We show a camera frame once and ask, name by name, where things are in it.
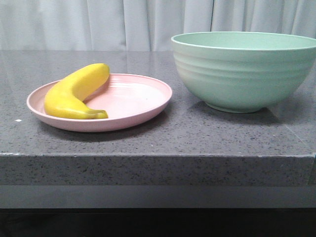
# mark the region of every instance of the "plate rim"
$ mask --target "plate rim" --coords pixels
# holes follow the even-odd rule
[[[142,112],[139,112],[139,113],[136,113],[136,114],[132,114],[132,115],[129,115],[129,116],[125,116],[125,117],[120,117],[120,118],[98,118],[98,119],[75,119],[75,118],[62,118],[62,117],[56,117],[56,116],[51,116],[51,115],[47,115],[47,114],[44,114],[36,109],[34,109],[31,104],[30,104],[30,99],[31,97],[36,94],[36,92],[38,92],[39,90],[41,90],[42,88],[46,87],[46,86],[50,86],[51,84],[55,84],[61,80],[56,80],[56,81],[52,81],[52,82],[49,82],[47,84],[44,84],[40,87],[38,87],[37,89],[33,90],[27,97],[27,100],[26,100],[26,103],[27,103],[27,106],[28,108],[36,115],[38,116],[42,116],[42,117],[45,117],[47,119],[53,119],[53,120],[62,120],[62,121],[66,121],[66,122],[82,122],[82,123],[87,123],[87,122],[106,122],[106,121],[115,121],[115,120],[120,120],[120,119],[128,119],[128,118],[131,118],[131,117],[134,117],[134,116],[138,116],[138,115],[141,115],[141,114],[145,114],[149,111],[152,111],[154,109],[157,109],[161,106],[163,106],[164,104],[166,104],[172,97],[172,94],[173,94],[173,90],[172,88],[167,84],[165,83],[164,81],[161,81],[159,79],[156,79],[156,78],[153,78],[153,77],[149,77],[149,76],[144,76],[144,75],[138,75],[138,74],[127,74],[127,73],[110,73],[110,76],[133,76],[133,77],[141,77],[141,78],[147,78],[147,79],[151,79],[151,80],[154,80],[156,82],[159,82],[161,84],[163,84],[166,88],[168,88],[168,98],[166,100],[164,100],[163,103],[161,103],[159,106],[155,106],[155,107],[152,107],[150,109],[147,109],[145,111],[142,111]]]

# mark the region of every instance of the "bowl rim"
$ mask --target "bowl rim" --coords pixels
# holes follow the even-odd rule
[[[178,36],[184,36],[184,35],[198,35],[198,34],[218,34],[218,33],[234,33],[234,34],[244,34],[244,35],[253,35],[253,34],[260,34],[260,35],[277,35],[277,36],[286,36],[286,37],[292,37],[292,38],[301,38],[306,39],[310,41],[315,41],[315,46],[308,46],[308,47],[295,47],[295,48],[234,48],[234,47],[218,47],[218,46],[206,46],[206,45],[198,45],[198,44],[192,44],[192,43],[184,43],[180,42],[178,40],[175,40]],[[283,34],[283,33],[268,33],[268,32],[246,32],[246,31],[207,31],[207,32],[191,32],[191,33],[183,33],[174,35],[171,37],[171,41],[173,43],[186,45],[186,46],[194,46],[198,48],[210,48],[210,49],[220,49],[220,50],[236,50],[236,51],[295,51],[295,50],[304,50],[304,49],[313,49],[316,48],[316,39],[306,36],[298,36],[298,35],[291,35],[291,34]]]

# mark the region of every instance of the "bowl base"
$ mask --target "bowl base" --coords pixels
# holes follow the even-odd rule
[[[209,107],[213,108],[213,109],[216,109],[216,110],[219,110],[219,111],[223,111],[223,112],[228,112],[228,113],[234,113],[234,114],[247,114],[247,113],[253,113],[253,112],[256,112],[258,110],[261,110],[261,108],[252,109],[252,110],[243,110],[243,109],[241,109],[241,110],[230,110],[230,109],[214,106],[214,105],[211,105],[209,103],[206,103],[206,104]]]

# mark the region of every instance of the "bowl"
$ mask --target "bowl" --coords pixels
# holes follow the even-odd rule
[[[291,95],[316,58],[316,39],[259,32],[198,32],[171,38],[186,88],[212,108],[250,113]]]

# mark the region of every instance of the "dark floor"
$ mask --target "dark floor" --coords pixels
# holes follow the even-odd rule
[[[316,208],[0,212],[0,237],[130,236],[316,237]]]

